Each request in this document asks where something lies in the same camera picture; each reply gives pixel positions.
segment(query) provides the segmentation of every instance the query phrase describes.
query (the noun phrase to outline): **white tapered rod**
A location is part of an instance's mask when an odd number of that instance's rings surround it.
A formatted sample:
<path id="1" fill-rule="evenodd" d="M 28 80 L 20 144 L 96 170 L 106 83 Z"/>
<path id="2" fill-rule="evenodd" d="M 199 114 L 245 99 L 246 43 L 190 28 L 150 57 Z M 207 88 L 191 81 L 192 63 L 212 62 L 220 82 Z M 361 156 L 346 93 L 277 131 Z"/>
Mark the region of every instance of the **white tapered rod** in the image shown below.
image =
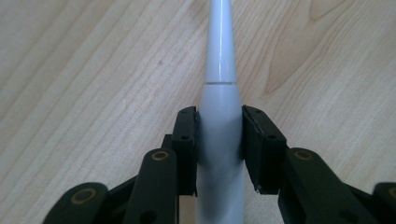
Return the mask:
<path id="1" fill-rule="evenodd" d="M 230 0 L 212 0 L 205 85 L 199 107 L 198 224 L 244 222 L 242 108 L 235 83 Z"/>

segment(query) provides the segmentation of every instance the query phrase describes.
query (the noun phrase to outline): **wooden table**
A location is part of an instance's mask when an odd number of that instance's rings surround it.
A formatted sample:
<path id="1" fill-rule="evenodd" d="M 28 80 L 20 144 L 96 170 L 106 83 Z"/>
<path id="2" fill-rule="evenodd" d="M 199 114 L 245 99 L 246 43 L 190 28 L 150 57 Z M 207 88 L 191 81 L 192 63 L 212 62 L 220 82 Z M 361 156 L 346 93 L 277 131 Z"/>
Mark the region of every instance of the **wooden table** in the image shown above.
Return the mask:
<path id="1" fill-rule="evenodd" d="M 0 2 L 2 223 L 40 223 L 75 185 L 137 174 L 199 104 L 207 16 L 206 0 Z M 396 181 L 394 0 L 233 1 L 233 20 L 243 104 L 348 184 Z M 282 223 L 246 180 L 246 223 Z"/>

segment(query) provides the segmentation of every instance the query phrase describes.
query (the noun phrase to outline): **metal screw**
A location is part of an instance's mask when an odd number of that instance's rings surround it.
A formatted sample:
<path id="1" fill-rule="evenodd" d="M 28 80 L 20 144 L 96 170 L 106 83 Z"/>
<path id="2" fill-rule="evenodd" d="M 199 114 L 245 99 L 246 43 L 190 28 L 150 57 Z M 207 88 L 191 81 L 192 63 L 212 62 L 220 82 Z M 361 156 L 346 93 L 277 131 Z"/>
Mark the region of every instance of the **metal screw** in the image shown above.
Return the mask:
<path id="1" fill-rule="evenodd" d="M 311 153 L 304 150 L 298 150 L 294 152 L 294 156 L 303 161 L 311 161 L 314 159 Z"/>
<path id="2" fill-rule="evenodd" d="M 393 197 L 393 199 L 396 199 L 396 187 L 388 189 L 388 193 Z"/>
<path id="3" fill-rule="evenodd" d="M 169 157 L 169 154 L 165 151 L 158 151 L 154 154 L 152 154 L 151 158 L 154 159 L 155 161 L 163 161 L 166 160 L 166 158 Z"/>
<path id="4" fill-rule="evenodd" d="M 94 198 L 96 196 L 96 193 L 96 189 L 93 188 L 81 189 L 73 195 L 70 201 L 72 204 L 81 205 L 87 203 L 92 198 Z"/>

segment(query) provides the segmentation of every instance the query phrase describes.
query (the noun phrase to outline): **light wood surface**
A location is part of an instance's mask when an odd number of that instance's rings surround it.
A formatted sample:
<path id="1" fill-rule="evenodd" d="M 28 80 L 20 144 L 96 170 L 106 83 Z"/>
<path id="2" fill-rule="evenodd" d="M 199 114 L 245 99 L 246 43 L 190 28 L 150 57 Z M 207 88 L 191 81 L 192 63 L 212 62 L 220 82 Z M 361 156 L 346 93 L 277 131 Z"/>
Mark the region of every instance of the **light wood surface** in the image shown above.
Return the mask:
<path id="1" fill-rule="evenodd" d="M 137 174 L 199 104 L 207 16 L 207 0 L 0 1 L 1 223 Z M 348 184 L 396 181 L 396 1 L 233 1 L 233 26 L 243 104 Z M 246 192 L 246 223 L 282 223 L 248 176 Z"/>

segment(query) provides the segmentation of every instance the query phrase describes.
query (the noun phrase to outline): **wood grain surface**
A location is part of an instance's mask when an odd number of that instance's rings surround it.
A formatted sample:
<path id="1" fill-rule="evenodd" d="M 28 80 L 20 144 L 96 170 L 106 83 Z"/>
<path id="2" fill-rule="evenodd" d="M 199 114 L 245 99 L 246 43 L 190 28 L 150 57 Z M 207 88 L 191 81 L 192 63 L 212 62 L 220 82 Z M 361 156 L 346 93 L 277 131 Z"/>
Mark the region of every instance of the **wood grain surface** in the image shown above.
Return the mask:
<path id="1" fill-rule="evenodd" d="M 198 105 L 207 0 L 0 1 L 0 222 L 137 174 Z M 348 184 L 396 181 L 396 1 L 233 1 L 243 104 Z M 246 223 L 282 223 L 246 177 Z M 181 199 L 193 223 L 193 198 Z"/>

